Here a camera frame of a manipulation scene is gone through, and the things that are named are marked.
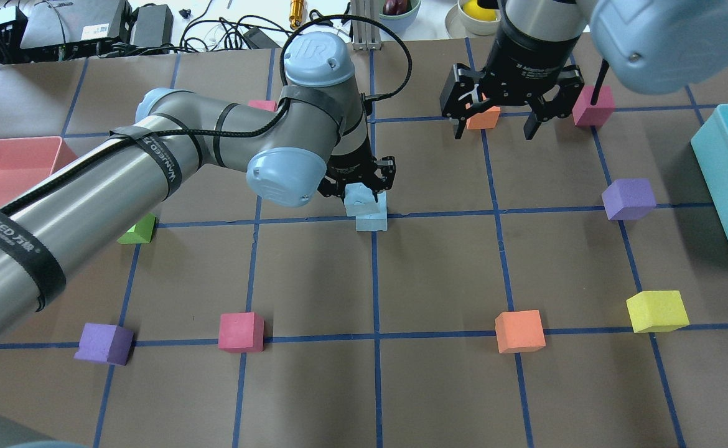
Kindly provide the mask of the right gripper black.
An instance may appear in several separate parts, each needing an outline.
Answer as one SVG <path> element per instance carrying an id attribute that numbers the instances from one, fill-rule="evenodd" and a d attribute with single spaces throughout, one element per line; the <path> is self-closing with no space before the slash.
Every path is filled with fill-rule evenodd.
<path id="1" fill-rule="evenodd" d="M 460 140 L 467 128 L 467 118 L 492 106 L 529 106 L 532 113 L 523 125 L 526 140 L 534 139 L 541 125 L 554 118 L 572 114 L 575 102 L 585 87 L 577 65 L 555 70 L 546 78 L 527 78 L 510 65 L 491 73 L 476 71 L 464 63 L 455 63 L 440 95 L 441 116 L 455 119 L 453 138 Z"/>

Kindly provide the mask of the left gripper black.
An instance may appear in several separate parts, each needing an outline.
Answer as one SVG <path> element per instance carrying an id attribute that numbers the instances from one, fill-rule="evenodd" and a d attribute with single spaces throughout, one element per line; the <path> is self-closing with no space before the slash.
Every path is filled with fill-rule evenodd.
<path id="1" fill-rule="evenodd" d="M 359 147 L 347 155 L 330 156 L 318 193 L 324 197 L 344 199 L 346 187 L 361 182 L 371 190 L 373 201 L 379 202 L 378 195 L 392 188 L 395 177 L 395 157 L 376 159 L 369 148 Z"/>

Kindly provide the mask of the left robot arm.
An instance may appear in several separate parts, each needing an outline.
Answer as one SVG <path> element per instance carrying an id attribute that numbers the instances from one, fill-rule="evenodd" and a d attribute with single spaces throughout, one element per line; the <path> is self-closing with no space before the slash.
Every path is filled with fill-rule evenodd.
<path id="1" fill-rule="evenodd" d="M 257 196 L 282 207 L 316 193 L 342 198 L 352 182 L 374 197 L 389 190 L 395 162 L 372 155 L 366 119 L 396 91 L 362 94 L 332 33 L 290 37 L 279 76 L 276 111 L 152 89 L 133 125 L 0 206 L 0 339 L 204 165 L 245 173 Z"/>

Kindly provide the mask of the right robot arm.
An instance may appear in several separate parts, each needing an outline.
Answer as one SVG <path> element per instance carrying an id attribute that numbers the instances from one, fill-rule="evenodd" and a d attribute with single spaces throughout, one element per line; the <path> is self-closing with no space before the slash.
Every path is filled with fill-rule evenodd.
<path id="1" fill-rule="evenodd" d="M 453 65 L 441 114 L 460 138 L 467 119 L 493 106 L 529 106 L 524 133 L 566 118 L 585 87 L 568 60 L 583 30 L 626 88 L 674 93 L 728 67 L 728 1 L 484 1 L 501 20 L 479 70 Z"/>

